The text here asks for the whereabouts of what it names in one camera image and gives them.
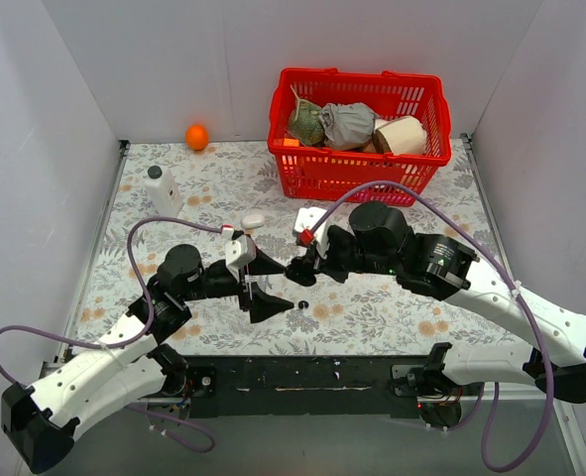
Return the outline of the black earbud charging case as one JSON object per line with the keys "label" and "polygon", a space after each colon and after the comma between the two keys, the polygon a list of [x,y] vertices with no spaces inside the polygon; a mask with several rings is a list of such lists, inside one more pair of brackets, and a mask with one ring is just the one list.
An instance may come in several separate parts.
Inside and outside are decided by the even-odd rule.
{"label": "black earbud charging case", "polygon": [[309,288],[316,284],[313,267],[304,262],[292,261],[286,266],[285,276],[288,280],[303,287]]}

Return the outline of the white earbud charging case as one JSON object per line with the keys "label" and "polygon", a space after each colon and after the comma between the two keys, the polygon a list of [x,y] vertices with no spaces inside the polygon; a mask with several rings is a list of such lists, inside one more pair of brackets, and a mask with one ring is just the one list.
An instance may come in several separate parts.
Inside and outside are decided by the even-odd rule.
{"label": "white earbud charging case", "polygon": [[256,229],[265,225],[266,217],[262,213],[249,213],[242,217],[241,225],[243,229]]}

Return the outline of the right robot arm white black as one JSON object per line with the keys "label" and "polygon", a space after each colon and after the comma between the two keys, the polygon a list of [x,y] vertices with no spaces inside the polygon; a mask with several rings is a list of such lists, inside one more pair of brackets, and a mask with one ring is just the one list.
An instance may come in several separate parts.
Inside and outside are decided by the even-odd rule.
{"label": "right robot arm white black", "polygon": [[319,274],[338,283],[352,273],[392,276],[415,295],[474,312],[521,339],[501,348],[438,343],[423,365],[396,376],[401,394],[442,395],[499,382],[586,403],[586,315],[526,289],[511,291],[473,249],[445,235],[414,232],[399,209],[381,201],[357,206],[347,229],[321,224],[312,233],[323,214],[316,207],[298,212],[293,232],[307,250],[287,266],[289,280],[311,287]]}

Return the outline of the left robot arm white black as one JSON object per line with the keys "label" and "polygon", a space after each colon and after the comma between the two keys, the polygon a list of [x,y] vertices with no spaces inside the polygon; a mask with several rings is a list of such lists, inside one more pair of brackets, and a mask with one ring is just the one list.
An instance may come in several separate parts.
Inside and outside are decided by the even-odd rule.
{"label": "left robot arm white black", "polygon": [[293,303],[264,293],[254,277],[284,265],[247,236],[225,245],[225,257],[203,266],[192,245],[172,247],[143,295],[88,349],[31,385],[12,383],[1,397],[1,426],[34,474],[58,465],[92,426],[134,401],[173,397],[187,384],[187,365],[167,344],[191,318],[189,303],[238,299],[254,323]]}

